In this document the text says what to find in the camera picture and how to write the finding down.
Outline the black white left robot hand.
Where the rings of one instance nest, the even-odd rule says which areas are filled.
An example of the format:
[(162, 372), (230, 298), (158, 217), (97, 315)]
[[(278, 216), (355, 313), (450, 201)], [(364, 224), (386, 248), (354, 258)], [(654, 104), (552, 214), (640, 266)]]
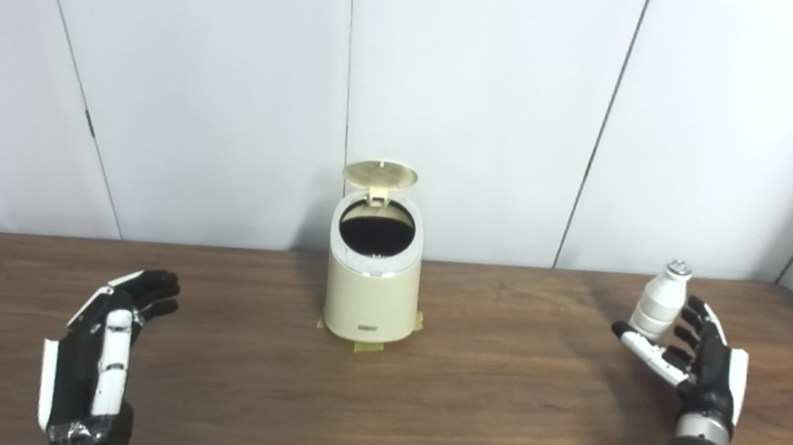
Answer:
[(177, 311), (180, 292), (163, 269), (112, 279), (71, 316), (63, 339), (43, 341), (37, 420), (48, 445), (130, 443), (130, 354), (148, 321)]

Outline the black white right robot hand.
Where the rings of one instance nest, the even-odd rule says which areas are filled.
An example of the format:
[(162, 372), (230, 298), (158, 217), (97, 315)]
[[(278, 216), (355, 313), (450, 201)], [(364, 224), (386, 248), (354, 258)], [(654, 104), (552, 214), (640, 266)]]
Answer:
[(714, 309), (696, 295), (686, 300), (681, 319), (684, 324), (674, 327), (674, 335), (685, 341), (689, 353), (658, 345), (623, 321), (612, 322), (611, 332), (676, 389), (681, 415), (706, 413), (732, 435), (743, 410), (749, 354), (728, 345)]

